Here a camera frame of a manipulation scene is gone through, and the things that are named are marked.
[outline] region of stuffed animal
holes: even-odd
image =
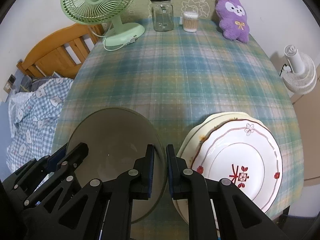
[[[219,26],[226,39],[239,40],[243,43],[249,41],[247,13],[239,0],[218,0],[216,12],[220,18]]]

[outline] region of blue and white bedding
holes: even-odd
[[[16,171],[29,160],[51,154],[54,132],[73,80],[55,78],[35,92],[18,93],[9,99],[12,143],[7,165]]]

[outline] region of electric fan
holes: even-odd
[[[313,60],[305,53],[289,45],[284,48],[290,69],[282,76],[284,84],[293,93],[300,95],[311,92],[316,86],[317,74]]]
[[[105,49],[106,46],[118,45],[122,45],[119,47],[122,48],[134,42],[135,39],[145,31],[144,27],[138,23],[122,24],[121,22],[120,14],[128,8],[132,1],[133,0],[61,0],[61,7],[67,17],[80,24],[96,25],[111,20],[113,28],[109,28],[105,35],[102,36],[103,45]]]

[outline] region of wooden bed frame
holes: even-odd
[[[91,25],[90,28],[98,35],[103,35],[102,25]],[[96,44],[99,40],[87,25],[74,24],[52,33],[40,41],[29,52],[23,62],[17,64],[24,74],[41,78],[57,72],[64,77],[75,78],[90,51],[83,36],[88,34]],[[76,64],[64,47],[68,43],[81,64]]]

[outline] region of plaid tablecloth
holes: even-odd
[[[133,109],[158,130],[162,144],[176,153],[188,132],[211,114],[243,111],[261,120],[280,146],[283,178],[267,215],[272,217],[300,197],[303,151],[292,103],[277,71],[257,42],[226,40],[215,23],[201,20],[196,33],[178,26],[157,33],[144,20],[145,33],[120,50],[97,43],[81,67],[64,103],[53,152],[64,145],[89,114],[110,106]],[[156,209],[132,225],[136,239],[188,239],[188,225],[168,191]]]

